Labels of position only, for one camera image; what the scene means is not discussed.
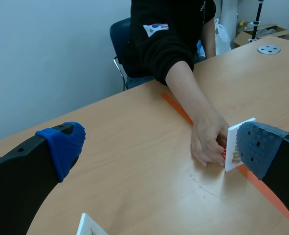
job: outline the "white wall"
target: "white wall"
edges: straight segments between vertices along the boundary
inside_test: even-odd
[[[122,91],[109,28],[130,4],[0,0],[0,138]]]
[[[239,0],[238,21],[254,21],[258,9],[258,0]],[[266,0],[263,4],[261,24],[276,23],[289,29],[289,0]]]

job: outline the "chair leg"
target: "chair leg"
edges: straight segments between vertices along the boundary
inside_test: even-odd
[[[126,80],[125,80],[125,77],[124,77],[123,73],[121,72],[121,70],[120,70],[118,64],[116,63],[116,59],[117,59],[117,57],[115,57],[113,61],[114,61],[114,64],[116,65],[118,71],[120,72],[120,76],[121,76],[121,78],[123,79],[123,84],[124,84],[123,91],[125,91],[125,89],[126,89]]]

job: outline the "small white card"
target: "small white card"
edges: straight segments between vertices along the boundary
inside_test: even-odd
[[[244,122],[241,122],[237,125],[229,127],[229,129],[228,129],[226,162],[224,165],[224,169],[226,172],[243,164],[243,162],[241,162],[241,158],[240,158],[239,153],[238,153],[236,138],[237,138],[237,131],[238,131],[239,127],[243,123],[248,122],[248,121],[256,121],[256,119],[251,118],[251,119],[246,120]]]
[[[77,235],[108,235],[93,219],[86,213],[82,213]]]

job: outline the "circular metal plate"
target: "circular metal plate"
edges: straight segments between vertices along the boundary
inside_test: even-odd
[[[265,54],[265,55],[273,55],[273,54],[277,54],[281,51],[280,47],[276,46],[276,45],[265,45],[265,46],[261,46],[257,49],[257,51],[261,54]]]

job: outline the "hand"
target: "hand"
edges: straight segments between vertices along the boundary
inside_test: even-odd
[[[220,153],[226,148],[228,124],[210,107],[193,120],[191,153],[203,166],[214,162],[224,166]]]

